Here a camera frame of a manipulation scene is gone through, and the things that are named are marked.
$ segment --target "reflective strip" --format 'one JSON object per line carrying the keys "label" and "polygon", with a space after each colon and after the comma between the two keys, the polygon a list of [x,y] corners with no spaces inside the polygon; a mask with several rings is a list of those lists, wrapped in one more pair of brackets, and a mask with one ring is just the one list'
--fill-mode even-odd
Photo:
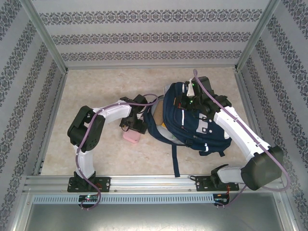
{"label": "reflective strip", "polygon": [[182,110],[182,126],[184,126],[184,110]]}

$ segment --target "striped wall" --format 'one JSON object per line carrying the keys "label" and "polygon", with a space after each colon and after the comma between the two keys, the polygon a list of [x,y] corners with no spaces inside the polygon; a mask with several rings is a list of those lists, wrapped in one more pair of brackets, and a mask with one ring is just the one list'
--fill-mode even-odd
{"label": "striped wall", "polygon": [[284,151],[287,192],[308,230],[308,0],[282,0],[242,75],[263,138]]}
{"label": "striped wall", "polygon": [[63,78],[17,0],[0,0],[0,231],[32,175]]}
{"label": "striped wall", "polygon": [[236,64],[269,0],[34,0],[68,67]]}

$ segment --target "black bracket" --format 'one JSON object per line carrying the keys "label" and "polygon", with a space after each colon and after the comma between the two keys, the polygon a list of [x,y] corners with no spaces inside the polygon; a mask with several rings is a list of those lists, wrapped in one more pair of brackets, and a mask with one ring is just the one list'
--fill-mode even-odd
{"label": "black bracket", "polygon": [[[96,185],[101,192],[109,192],[111,182],[110,177],[96,177],[94,172],[94,174],[88,180]],[[76,172],[74,172],[74,176],[69,179],[67,191],[69,193],[97,192],[94,187],[88,184],[86,180],[82,179]]]}
{"label": "black bracket", "polygon": [[208,191],[239,191],[239,185],[235,183],[220,184],[219,187],[216,187],[212,180],[211,176],[190,176],[190,179],[195,181],[197,192],[208,192]]}

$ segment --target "purple cable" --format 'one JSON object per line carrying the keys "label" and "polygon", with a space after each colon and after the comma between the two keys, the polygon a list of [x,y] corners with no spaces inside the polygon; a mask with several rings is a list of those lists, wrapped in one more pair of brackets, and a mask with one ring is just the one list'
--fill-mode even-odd
{"label": "purple cable", "polygon": [[213,96],[210,95],[210,93],[208,93],[208,91],[205,89],[205,87],[200,82],[200,80],[197,76],[198,71],[196,69],[193,70],[193,75],[194,75],[196,81],[198,82],[198,84],[200,85],[200,87],[202,88],[202,90],[207,94],[207,96],[244,129],[244,131],[253,139],[253,141],[275,162],[275,164],[277,164],[277,166],[281,169],[281,171],[284,173],[285,177],[287,178],[287,185],[282,189],[271,189],[271,188],[268,188],[268,187],[265,187],[265,186],[263,186],[263,188],[270,190],[270,191],[273,191],[273,192],[283,192],[283,191],[286,191],[287,189],[289,189],[290,184],[291,184],[291,179],[289,177],[289,174],[284,169],[284,167],[279,163],[279,161],[276,160],[275,157],[273,157],[273,155],[270,154],[269,151],[266,150],[260,144],[260,142],[250,133],[250,131],[244,126],[244,124],[241,123],[241,121],[239,121],[234,115],[232,115],[228,110],[226,110],[217,100],[214,99]]}
{"label": "purple cable", "polygon": [[144,97],[145,97],[145,96],[149,96],[149,95],[152,95],[152,96],[155,96],[155,97],[156,97],[156,99],[155,99],[152,103],[114,103],[114,104],[108,105],[108,106],[106,106],[106,107],[100,109],[98,112],[96,112],[96,113],[94,114],[93,118],[91,119],[91,121],[90,121],[90,123],[89,123],[89,126],[88,126],[88,129],[87,129],[87,131],[86,131],[86,134],[85,134],[85,136],[83,137],[83,139],[82,139],[82,141],[81,141],[79,147],[77,148],[75,161],[76,161],[77,169],[79,170],[79,173],[81,174],[82,178],[83,178],[88,184],[90,184],[93,188],[95,188],[95,189],[97,190],[97,193],[98,193],[98,197],[99,197],[99,198],[98,198],[97,202],[96,202],[93,206],[91,206],[90,208],[84,208],[84,207],[82,206],[84,201],[82,201],[81,204],[80,204],[80,207],[81,207],[82,210],[86,209],[87,211],[89,211],[89,210],[95,208],[95,207],[99,204],[99,202],[101,201],[101,197],[102,197],[102,194],[101,194],[100,189],[99,189],[96,185],[94,185],[91,181],[89,181],[89,180],[86,178],[86,176],[85,176],[85,175],[83,174],[83,172],[81,171],[80,165],[79,165],[79,162],[78,162],[79,152],[80,152],[82,146],[84,145],[84,143],[86,142],[86,140],[87,140],[87,138],[88,138],[88,135],[89,135],[89,132],[90,132],[90,130],[91,130],[93,121],[95,120],[96,116],[97,116],[100,112],[102,112],[103,110],[106,110],[106,109],[108,109],[108,108],[110,108],[110,107],[120,106],[120,105],[151,106],[151,105],[154,105],[155,103],[157,103],[158,96],[155,95],[155,94],[151,94],[151,93],[150,93],[150,94],[145,94]]}

